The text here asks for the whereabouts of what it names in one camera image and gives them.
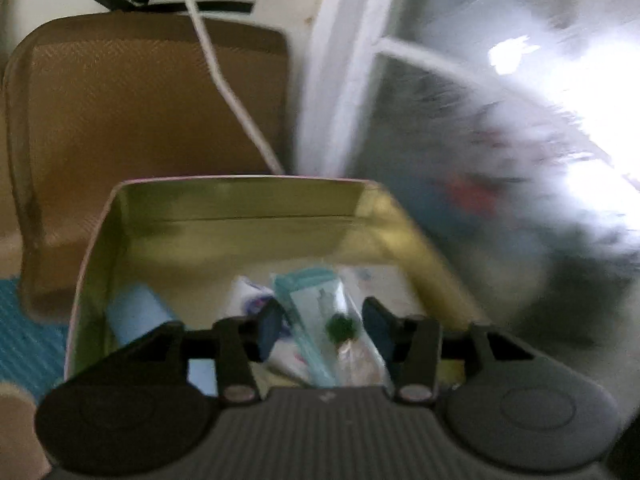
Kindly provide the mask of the small teal pineapple box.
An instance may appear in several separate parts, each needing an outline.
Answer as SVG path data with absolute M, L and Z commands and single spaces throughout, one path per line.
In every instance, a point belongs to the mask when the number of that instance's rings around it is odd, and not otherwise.
M 313 385 L 392 386 L 384 360 L 336 271 L 307 268 L 277 274 L 272 284 Z

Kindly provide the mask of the frosted floral glass door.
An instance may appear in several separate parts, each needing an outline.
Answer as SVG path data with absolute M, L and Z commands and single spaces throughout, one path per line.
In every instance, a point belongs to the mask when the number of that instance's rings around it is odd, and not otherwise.
M 296 167 L 386 186 L 492 322 L 639 405 L 639 0 L 322 0 Z

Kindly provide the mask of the white alcohol wipes packet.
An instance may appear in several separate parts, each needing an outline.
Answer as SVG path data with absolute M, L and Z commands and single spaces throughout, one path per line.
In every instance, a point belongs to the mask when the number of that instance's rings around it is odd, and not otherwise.
M 250 356 L 258 356 L 257 363 L 273 376 L 273 382 L 279 378 L 311 385 L 308 365 L 271 289 L 237 276 L 228 293 L 224 316 L 250 320 L 244 327 L 250 340 Z

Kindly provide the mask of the round white snack can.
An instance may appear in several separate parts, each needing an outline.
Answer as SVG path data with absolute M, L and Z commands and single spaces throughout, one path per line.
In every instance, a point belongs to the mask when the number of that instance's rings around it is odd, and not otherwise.
M 17 385 L 2 382 L 0 398 L 2 479 L 42 479 L 51 470 L 35 433 L 36 404 Z

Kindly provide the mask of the pink macaron tin box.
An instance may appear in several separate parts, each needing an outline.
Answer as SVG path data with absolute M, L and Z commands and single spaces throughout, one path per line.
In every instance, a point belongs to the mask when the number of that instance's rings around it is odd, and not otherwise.
M 127 181 L 114 188 L 82 262 L 67 337 L 74 376 L 114 349 L 105 309 L 149 286 L 192 328 L 212 326 L 235 278 L 322 264 L 390 263 L 450 330 L 486 318 L 396 198 L 371 181 L 234 176 Z

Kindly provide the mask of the teal corrugated mat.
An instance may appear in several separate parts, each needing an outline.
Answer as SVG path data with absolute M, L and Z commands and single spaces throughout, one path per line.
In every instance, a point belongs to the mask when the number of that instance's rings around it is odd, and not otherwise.
M 37 403 L 63 380 L 66 325 L 47 325 L 23 313 L 18 301 L 18 278 L 0 286 L 1 380 L 26 390 Z

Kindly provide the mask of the brown seat cushion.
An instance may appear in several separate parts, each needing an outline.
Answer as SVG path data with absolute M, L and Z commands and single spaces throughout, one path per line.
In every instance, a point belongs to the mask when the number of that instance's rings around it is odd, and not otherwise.
M 268 169 L 183 15 L 47 22 L 12 52 L 1 103 L 23 242 L 20 301 L 39 322 L 70 317 L 82 259 L 116 185 Z

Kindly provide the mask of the blue plastic case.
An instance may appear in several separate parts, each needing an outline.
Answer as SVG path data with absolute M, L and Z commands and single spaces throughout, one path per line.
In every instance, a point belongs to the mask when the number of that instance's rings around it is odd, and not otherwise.
M 119 348 L 178 316 L 149 286 L 134 284 L 120 292 L 106 308 L 106 320 Z M 210 359 L 190 359 L 188 381 L 201 393 L 218 396 L 216 367 Z

